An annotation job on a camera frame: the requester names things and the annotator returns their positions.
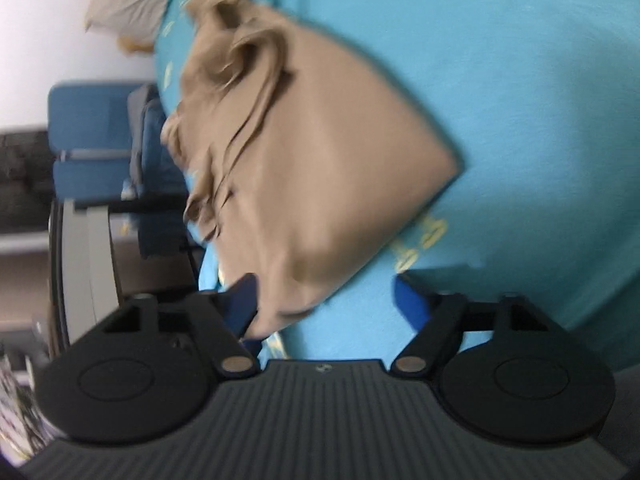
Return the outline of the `tan t-shirt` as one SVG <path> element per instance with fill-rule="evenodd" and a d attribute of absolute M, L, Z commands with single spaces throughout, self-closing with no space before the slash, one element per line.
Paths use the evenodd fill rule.
<path fill-rule="evenodd" d="M 252 0 L 189 0 L 186 13 L 195 35 L 162 140 L 224 279 L 256 276 L 246 334 L 262 339 L 347 283 L 460 165 L 341 42 Z"/>

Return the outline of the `white desk with dark top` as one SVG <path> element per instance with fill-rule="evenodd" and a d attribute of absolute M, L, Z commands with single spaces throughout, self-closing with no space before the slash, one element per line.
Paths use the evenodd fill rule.
<path fill-rule="evenodd" d="M 108 209 L 53 203 L 49 255 L 50 347 L 57 356 L 120 304 Z"/>

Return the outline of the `blue covered chair near bed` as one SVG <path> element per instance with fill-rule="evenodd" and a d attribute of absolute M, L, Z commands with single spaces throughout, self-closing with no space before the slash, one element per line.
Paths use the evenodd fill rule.
<path fill-rule="evenodd" d="M 142 84 L 66 82 L 50 90 L 48 139 L 58 200 L 146 202 L 156 196 L 186 196 L 186 180 L 160 142 L 166 115 L 158 89 L 158 98 L 145 110 L 142 183 L 130 181 L 127 98 Z"/>

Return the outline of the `grey folded cloth on chair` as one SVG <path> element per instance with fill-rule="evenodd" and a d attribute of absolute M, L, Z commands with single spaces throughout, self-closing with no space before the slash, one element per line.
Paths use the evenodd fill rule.
<path fill-rule="evenodd" d="M 143 123 L 148 105 L 158 98 L 156 84 L 142 84 L 127 98 L 128 122 L 131 133 L 129 177 L 133 185 L 142 183 Z"/>

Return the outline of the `turquoise patterned bed sheet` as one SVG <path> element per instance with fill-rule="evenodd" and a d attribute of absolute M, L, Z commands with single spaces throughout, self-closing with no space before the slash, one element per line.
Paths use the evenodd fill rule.
<path fill-rule="evenodd" d="M 164 107 L 193 37 L 168 0 Z M 410 271 L 439 292 L 519 292 L 623 370 L 639 361 L 639 0 L 258 0 L 389 70 L 460 151 L 444 196 L 263 359 L 380 359 L 412 338 Z"/>

